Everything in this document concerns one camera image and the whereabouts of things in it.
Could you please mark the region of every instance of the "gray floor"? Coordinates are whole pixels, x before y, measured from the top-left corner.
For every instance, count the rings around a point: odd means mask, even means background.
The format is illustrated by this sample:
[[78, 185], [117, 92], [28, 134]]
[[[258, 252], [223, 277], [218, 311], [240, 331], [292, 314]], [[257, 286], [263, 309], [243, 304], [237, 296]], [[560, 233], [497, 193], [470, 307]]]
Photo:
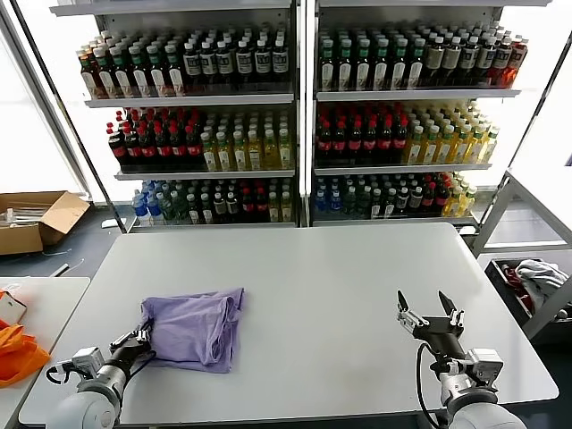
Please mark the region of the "gray floor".
[[[123, 215], [130, 214], [130, 208], [122, 209]], [[101, 265], [109, 248], [120, 235], [117, 228], [101, 229], [101, 222], [109, 218], [104, 209], [90, 209], [80, 220], [68, 237], [56, 246], [44, 252], [14, 257], [0, 257], [0, 276], [47, 276], [62, 264], [70, 265], [71, 270], [64, 276], [93, 277]], [[558, 236], [537, 214], [522, 202], [513, 202], [499, 223], [491, 242], [557, 240]], [[572, 250], [536, 253], [514, 253], [502, 255], [484, 255], [478, 263], [485, 268], [495, 257], [541, 257], [559, 264], [560, 268], [572, 273]], [[548, 367], [560, 389], [556, 400], [529, 405], [511, 405], [509, 409], [519, 415], [529, 429], [561, 429], [570, 427], [568, 404], [572, 403], [572, 376], [568, 369], [572, 348], [555, 345], [536, 348], [544, 364]], [[415, 386], [410, 386], [415, 394]], [[280, 423], [271, 424], [273, 429], [279, 426], [299, 426], [300, 429], [416, 429], [414, 416], [350, 418], [328, 422]]]

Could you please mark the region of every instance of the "white table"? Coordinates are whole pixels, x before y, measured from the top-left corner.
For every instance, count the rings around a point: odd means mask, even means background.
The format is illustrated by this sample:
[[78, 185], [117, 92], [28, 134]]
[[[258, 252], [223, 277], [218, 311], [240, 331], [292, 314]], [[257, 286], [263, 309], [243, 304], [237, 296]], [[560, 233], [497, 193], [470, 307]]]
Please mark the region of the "white table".
[[[566, 185], [572, 184], [572, 167], [545, 171], [508, 169], [491, 212], [473, 243], [473, 255], [483, 253], [565, 250], [572, 247], [572, 198]], [[540, 243], [487, 244], [513, 197], [519, 196], [562, 238]], [[532, 339], [569, 301], [572, 301], [572, 277], [534, 313], [522, 329]]]
[[[417, 412], [419, 341], [396, 320], [397, 289], [423, 315], [437, 290], [467, 311], [462, 344], [497, 349], [501, 402], [548, 400], [558, 388], [468, 248], [448, 224], [238, 229], [123, 235], [54, 350], [57, 359], [132, 330], [139, 303], [244, 286], [240, 349], [229, 374], [145, 368], [130, 383], [124, 425]], [[440, 385], [424, 361], [429, 408]], [[42, 425], [75, 383], [40, 377], [21, 413]]]
[[[88, 285], [89, 279], [83, 277], [0, 277], [0, 290], [10, 291], [28, 306], [21, 320], [24, 332], [34, 335], [46, 351], [52, 350]], [[37, 377], [35, 373], [0, 389], [0, 428], [17, 422], [21, 403]]]

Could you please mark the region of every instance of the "bottle label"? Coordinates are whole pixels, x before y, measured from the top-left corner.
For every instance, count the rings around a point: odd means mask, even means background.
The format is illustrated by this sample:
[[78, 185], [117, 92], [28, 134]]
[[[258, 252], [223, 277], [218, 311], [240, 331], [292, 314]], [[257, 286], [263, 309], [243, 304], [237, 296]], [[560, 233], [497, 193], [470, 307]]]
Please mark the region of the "bottle label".
[[135, 81], [139, 87], [139, 92], [142, 97], [151, 97], [151, 88], [147, 84], [147, 78], [142, 70], [133, 71], [133, 76], [135, 76]]
[[229, 153], [226, 150], [221, 150], [218, 153], [218, 157], [221, 160], [221, 168], [224, 172], [231, 170], [231, 160], [229, 159]]
[[375, 148], [375, 140], [364, 140], [364, 149], [373, 150]]
[[169, 76], [171, 76], [172, 88], [175, 91], [177, 97], [183, 97], [185, 95], [185, 89], [182, 84], [181, 71], [177, 69], [169, 70]]
[[189, 76], [200, 76], [200, 58], [196, 55], [183, 55], [182, 61], [185, 63], [185, 71]]
[[460, 49], [445, 49], [441, 67], [447, 70], [455, 70], [457, 68], [458, 59], [461, 57]]
[[393, 65], [393, 74], [391, 76], [391, 90], [400, 88], [403, 72], [405, 71], [405, 63], [397, 63]]
[[391, 140], [378, 139], [377, 147], [381, 150], [389, 149], [391, 146]]
[[286, 170], [290, 168], [290, 148], [281, 147], [280, 148], [280, 161], [282, 163], [282, 169]]
[[282, 208], [282, 221], [283, 222], [290, 222], [291, 217], [291, 210], [289, 207]]
[[419, 84], [419, 76], [421, 75], [421, 69], [423, 65], [421, 63], [412, 63], [411, 70], [409, 71], [408, 77], [408, 89], [413, 89]]
[[380, 91], [383, 89], [383, 82], [385, 81], [385, 72], [387, 71], [386, 63], [378, 63], [375, 66], [374, 74], [374, 91]]
[[213, 223], [213, 212], [210, 210], [203, 210], [203, 216], [205, 217], [205, 223]]
[[458, 67], [470, 70], [475, 66], [476, 49], [464, 47], [461, 50], [461, 57], [458, 60]]
[[160, 70], [152, 70], [151, 77], [157, 89], [157, 95], [160, 97], [167, 97], [167, 87], [164, 84], [163, 72]]
[[205, 152], [205, 162], [209, 172], [216, 171], [215, 154], [213, 152]]
[[127, 153], [128, 153], [130, 156], [133, 156], [134, 158], [143, 155], [143, 151], [141, 150], [140, 147], [128, 147], [128, 148], [127, 148]]
[[349, 150], [359, 150], [361, 148], [361, 140], [350, 140]]
[[257, 73], [261, 74], [269, 73], [272, 68], [270, 52], [256, 52], [255, 63], [257, 66]]
[[421, 147], [419, 145], [413, 145], [409, 151], [408, 164], [414, 164], [417, 162], [417, 157], [419, 156], [419, 150]]
[[234, 72], [234, 67], [232, 64], [231, 53], [227, 54], [217, 54], [216, 63], [218, 65], [218, 71], [221, 74], [231, 74]]
[[114, 81], [111, 79], [109, 71], [100, 71], [99, 77], [104, 84], [105, 92], [110, 98], [117, 98], [117, 90], [115, 89]]
[[142, 147], [141, 152], [143, 152], [143, 156], [146, 156], [147, 158], [157, 155], [157, 149], [155, 146]]
[[198, 217], [197, 210], [189, 210], [190, 220], [193, 222], [193, 225], [197, 225], [200, 223], [200, 217]]
[[213, 75], [218, 73], [216, 67], [215, 54], [200, 55], [200, 63], [203, 68], [203, 73], [208, 75]]
[[494, 60], [494, 56], [497, 53], [497, 48], [492, 47], [490, 49], [486, 49], [484, 47], [481, 48], [479, 51], [479, 56], [476, 59], [476, 68], [478, 69], [490, 69], [492, 65], [492, 60]]
[[248, 152], [250, 166], [252, 170], [260, 170], [260, 154], [258, 152]]
[[160, 156], [171, 156], [172, 155], [172, 148], [170, 146], [161, 146], [161, 147], [158, 147], [157, 150], [159, 151]]
[[495, 69], [506, 69], [509, 64], [510, 55], [512, 54], [512, 48], [499, 47], [497, 49], [497, 54], [494, 56], [492, 61], [492, 67]]
[[332, 76], [333, 76], [333, 65], [324, 64], [322, 66], [322, 91], [329, 91], [332, 89]]
[[272, 67], [274, 73], [287, 73], [288, 72], [288, 53], [287, 52], [274, 52], [272, 54]]
[[371, 219], [377, 219], [379, 217], [379, 210], [380, 210], [380, 206], [375, 205], [372, 206], [372, 215], [371, 215]]
[[368, 73], [369, 73], [369, 64], [360, 64], [357, 67], [356, 91], [366, 90]]
[[392, 143], [395, 149], [402, 149], [405, 147], [405, 140], [393, 139]]
[[236, 54], [236, 62], [240, 74], [252, 73], [252, 54]]
[[351, 65], [341, 64], [340, 75], [338, 78], [339, 91], [347, 91], [349, 89], [349, 75], [351, 73]]
[[435, 155], [435, 145], [429, 145], [427, 146], [427, 149], [425, 151], [425, 156], [423, 157], [423, 164], [424, 165], [428, 165], [431, 163], [431, 161], [433, 161], [433, 155]]
[[388, 204], [387, 206], [385, 206], [385, 212], [383, 213], [384, 219], [387, 219], [388, 217], [391, 216], [391, 214], [393, 213], [393, 208], [395, 208], [393, 204]]
[[437, 154], [437, 164], [445, 164], [447, 155], [449, 154], [450, 145], [441, 145]]
[[515, 47], [510, 55], [509, 68], [518, 70], [525, 60], [527, 53], [528, 49], [526, 47]]
[[278, 209], [275, 207], [270, 209], [270, 222], [278, 222]]
[[333, 142], [333, 150], [342, 151], [345, 148], [346, 148], [346, 142], [345, 141], [334, 141]]
[[247, 169], [247, 159], [244, 155], [244, 150], [235, 150], [234, 156], [236, 157], [236, 166], [239, 172], [244, 172]]

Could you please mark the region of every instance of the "cable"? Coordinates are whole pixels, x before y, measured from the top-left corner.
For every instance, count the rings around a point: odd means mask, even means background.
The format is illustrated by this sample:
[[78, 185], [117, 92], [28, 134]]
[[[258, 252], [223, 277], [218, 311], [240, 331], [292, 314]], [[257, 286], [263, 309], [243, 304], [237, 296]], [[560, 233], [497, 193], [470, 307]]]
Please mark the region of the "cable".
[[423, 415], [425, 416], [427, 421], [435, 429], [441, 429], [439, 425], [437, 425], [429, 415], [429, 411], [427, 411], [427, 407], [425, 406], [425, 401], [423, 400], [423, 392], [421, 391], [421, 356], [423, 355], [423, 349], [429, 350], [429, 353], [434, 355], [429, 345], [425, 342], [419, 346], [419, 349], [417, 349], [416, 372], [415, 372], [416, 385], [417, 385], [417, 399], [419, 400], [419, 405], [421, 406], [421, 409], [423, 410]]

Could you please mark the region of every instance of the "orange bag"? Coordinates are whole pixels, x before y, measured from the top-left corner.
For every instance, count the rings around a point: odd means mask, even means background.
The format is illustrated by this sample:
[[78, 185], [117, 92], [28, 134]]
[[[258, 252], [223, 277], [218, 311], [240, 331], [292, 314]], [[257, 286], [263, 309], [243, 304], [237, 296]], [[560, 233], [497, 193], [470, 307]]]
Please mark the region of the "orange bag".
[[24, 335], [24, 327], [13, 324], [0, 331], [0, 388], [23, 380], [50, 359], [36, 343]]

